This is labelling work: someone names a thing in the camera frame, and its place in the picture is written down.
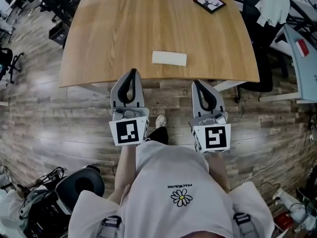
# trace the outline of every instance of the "daisy print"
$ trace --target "daisy print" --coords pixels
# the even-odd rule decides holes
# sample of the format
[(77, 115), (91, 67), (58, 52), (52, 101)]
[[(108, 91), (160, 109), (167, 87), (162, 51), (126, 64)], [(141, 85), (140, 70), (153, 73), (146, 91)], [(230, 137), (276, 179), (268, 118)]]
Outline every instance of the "daisy print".
[(177, 191), (174, 191), (172, 196), (170, 196), (173, 200), (173, 203), (177, 204), (178, 207), (186, 206), (190, 203), (193, 198), (190, 195), (186, 195), (187, 190), (183, 189), (180, 191), (179, 189)]

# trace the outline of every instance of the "framed photo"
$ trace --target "framed photo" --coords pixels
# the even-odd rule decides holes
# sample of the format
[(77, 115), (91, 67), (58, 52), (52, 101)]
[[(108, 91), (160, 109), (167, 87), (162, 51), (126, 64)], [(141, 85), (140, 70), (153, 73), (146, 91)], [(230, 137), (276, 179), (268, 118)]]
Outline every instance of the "framed photo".
[(204, 8), (209, 13), (214, 13), (226, 4), (221, 0), (194, 0), (196, 4)]

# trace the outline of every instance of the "black trash bin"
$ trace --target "black trash bin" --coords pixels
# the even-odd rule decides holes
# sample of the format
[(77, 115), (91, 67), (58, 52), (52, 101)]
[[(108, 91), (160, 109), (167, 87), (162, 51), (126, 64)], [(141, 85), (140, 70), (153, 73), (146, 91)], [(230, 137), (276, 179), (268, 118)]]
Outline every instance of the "black trash bin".
[(63, 22), (60, 22), (49, 31), (49, 39), (55, 41), (60, 45), (63, 45), (68, 35), (68, 31), (68, 27), (63, 24)]

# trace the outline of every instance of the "desk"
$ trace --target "desk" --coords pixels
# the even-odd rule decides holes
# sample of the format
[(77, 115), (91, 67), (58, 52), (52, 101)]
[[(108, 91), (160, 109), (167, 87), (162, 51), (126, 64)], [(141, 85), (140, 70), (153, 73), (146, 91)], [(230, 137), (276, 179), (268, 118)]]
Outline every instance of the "desk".
[(317, 102), (317, 50), (305, 40), (309, 54), (302, 58), (295, 43), (299, 39), (305, 38), (289, 25), (284, 26), (284, 33), (287, 43), (291, 47), (298, 92), (262, 97), (260, 102), (290, 99), (301, 99), (297, 103)]
[[(143, 79), (220, 79), (218, 90), (258, 82), (251, 41), (234, 0), (210, 14), (193, 0), (81, 0), (63, 53), (60, 87)], [(153, 51), (187, 54), (187, 65), (152, 64)]]

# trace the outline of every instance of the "electrical wire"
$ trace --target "electrical wire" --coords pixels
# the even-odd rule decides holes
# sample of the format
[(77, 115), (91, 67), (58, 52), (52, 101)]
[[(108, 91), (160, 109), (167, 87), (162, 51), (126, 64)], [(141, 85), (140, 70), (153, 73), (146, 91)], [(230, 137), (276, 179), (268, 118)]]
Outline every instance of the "electrical wire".
[(271, 185), (271, 186), (276, 186), (276, 185), (278, 185), (279, 188), (281, 188), (281, 184), (280, 184), (280, 183), (274, 183), (274, 184), (272, 184), (272, 183), (270, 183), (270, 182), (268, 182), (268, 181), (261, 183), (259, 186), (257, 186), (257, 188), (261, 187), (261, 186), (264, 185), (264, 184), (269, 184), (269, 185)]
[(304, 151), (305, 151), (305, 148), (311, 144), (311, 142), (309, 142), (309, 143), (306, 145), (307, 134), (308, 134), (308, 130), (306, 130), (304, 145), (302, 146), (301, 150), (299, 151), (299, 156), (303, 156)]
[(283, 156), (281, 156), (280, 158), (278, 158), (278, 159), (274, 162), (273, 165), (270, 165), (270, 166), (266, 167), (265, 169), (259, 170), (254, 176), (247, 177), (247, 178), (244, 180), (243, 183), (247, 182), (248, 179), (251, 179), (251, 178), (256, 177), (259, 173), (261, 173), (261, 172), (263, 172), (263, 171), (265, 171), (265, 170), (267, 170), (267, 169), (273, 167), (279, 160), (283, 159), (285, 156), (288, 156), (288, 155), (293, 154), (293, 153), (295, 152), (296, 148), (297, 148), (297, 145), (298, 145), (298, 142), (299, 142), (299, 138), (300, 138), (300, 135), (301, 135), (301, 129), (302, 129), (303, 125), (307, 125), (307, 126), (308, 126), (307, 123), (303, 123), (303, 124), (302, 124), (302, 126), (301, 126), (301, 128), (299, 129), (299, 132), (298, 132), (298, 137), (297, 137), (296, 145), (295, 145), (294, 150), (293, 150), (292, 152), (287, 153), (287, 154), (284, 154)]
[(66, 170), (67, 170), (66, 168), (57, 167), (54, 170), (52, 170), (50, 173), (48, 173), (47, 175), (44, 175), (44, 176), (41, 176), (40, 178), (38, 178), (36, 184), (34, 184), (31, 187), (28, 187), (28, 189), (31, 192), (32, 190), (36, 189), (37, 187), (51, 182), (52, 179), (55, 176), (57, 176), (59, 173), (62, 173), (61, 178), (64, 178), (64, 173)]

